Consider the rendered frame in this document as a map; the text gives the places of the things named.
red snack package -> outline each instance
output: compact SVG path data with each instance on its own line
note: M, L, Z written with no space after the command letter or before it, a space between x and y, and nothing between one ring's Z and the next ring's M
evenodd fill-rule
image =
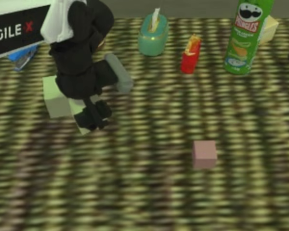
M192 74L197 65L201 47L201 38L193 34L188 41L182 55L181 71L185 74Z

yellow cube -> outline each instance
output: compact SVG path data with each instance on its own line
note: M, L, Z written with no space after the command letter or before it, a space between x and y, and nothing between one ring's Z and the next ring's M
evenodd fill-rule
M279 25L279 22L276 19L274 19L271 16L268 16L265 26L264 26L264 32L263 32L259 45L269 42L274 38L278 25Z

tissue box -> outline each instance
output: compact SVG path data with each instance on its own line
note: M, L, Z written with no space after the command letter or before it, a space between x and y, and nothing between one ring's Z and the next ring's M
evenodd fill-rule
M156 28L152 28L152 14L148 15L138 35L139 52L148 56L162 54L168 38L168 30L168 21L165 16L160 14Z
M264 32L259 42L259 45L262 45L273 39L278 25L279 25L279 22L277 20L275 20L271 16L268 16L265 26L264 26Z

